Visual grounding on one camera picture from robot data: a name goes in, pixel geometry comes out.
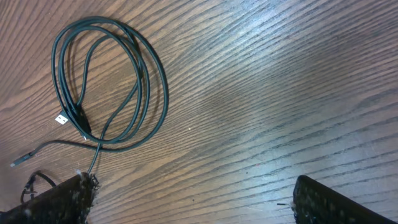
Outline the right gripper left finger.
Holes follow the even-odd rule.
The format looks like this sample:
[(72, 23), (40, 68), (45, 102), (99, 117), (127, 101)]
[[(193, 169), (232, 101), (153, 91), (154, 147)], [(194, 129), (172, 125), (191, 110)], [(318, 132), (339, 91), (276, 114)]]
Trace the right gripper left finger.
[[(40, 195), (34, 192), (37, 177), (51, 185), (49, 190)], [(21, 193), (21, 204), (1, 212), (1, 223), (86, 224), (98, 189), (98, 179), (86, 172), (80, 172), (58, 185), (43, 173), (34, 172)]]

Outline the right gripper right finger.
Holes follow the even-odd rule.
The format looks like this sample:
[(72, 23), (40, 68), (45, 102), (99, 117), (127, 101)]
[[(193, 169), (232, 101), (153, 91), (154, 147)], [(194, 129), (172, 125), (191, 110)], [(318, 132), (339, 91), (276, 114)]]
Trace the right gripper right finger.
[(396, 224), (306, 175), (297, 178), (292, 210), (297, 224)]

